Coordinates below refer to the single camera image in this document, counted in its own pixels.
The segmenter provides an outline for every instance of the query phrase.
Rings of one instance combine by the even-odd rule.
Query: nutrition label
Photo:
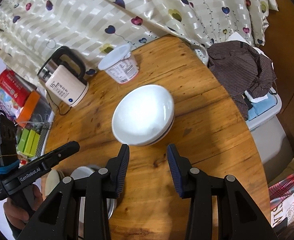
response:
[[[118,64],[109,69],[106,69],[105,71],[120,84],[124,84],[133,79],[138,73],[138,69],[136,68],[135,64],[133,64],[131,57],[122,60]]]

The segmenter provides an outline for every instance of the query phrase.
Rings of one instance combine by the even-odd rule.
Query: wood grain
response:
[[[270,11],[266,44],[260,48],[274,62],[276,84],[282,99],[277,115],[294,152],[294,4],[291,0],[276,0],[279,12]]]
[[[269,11],[266,43],[260,49],[274,62],[282,113],[294,96],[294,4],[291,0],[276,1],[279,11]]]
[[[69,175],[81,165],[104,166],[121,144],[111,131],[117,104],[133,89],[158,84],[175,101],[175,121],[169,134],[146,147],[130,147],[130,162],[122,201],[110,219],[112,239],[183,239],[189,200],[175,192],[166,147],[207,174],[234,174],[270,220],[267,182],[253,138],[237,107],[208,68],[178,38],[165,36],[134,51],[140,72],[118,85],[99,72],[78,106],[57,116],[47,151],[76,140],[80,152],[56,168]],[[217,205],[213,202],[213,239],[217,238]]]

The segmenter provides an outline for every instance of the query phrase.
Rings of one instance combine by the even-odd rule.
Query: black cable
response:
[[[66,114],[68,114],[68,112],[70,111],[71,107],[68,109],[68,111],[66,113],[61,114],[59,106],[53,101],[53,99],[51,98],[49,92],[47,93],[47,95],[49,96],[51,102],[58,108],[58,112],[59,112],[60,115],[66,115]]]

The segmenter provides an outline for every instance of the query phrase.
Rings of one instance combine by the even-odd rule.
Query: white bowl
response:
[[[174,100],[164,87],[142,86],[126,95],[116,107],[112,132],[121,143],[154,144],[169,132],[174,115]]]

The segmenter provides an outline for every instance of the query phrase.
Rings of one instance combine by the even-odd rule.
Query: red box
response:
[[[18,104],[23,107],[30,92],[23,84],[15,77],[12,70],[6,69],[0,74],[0,86],[7,94]]]

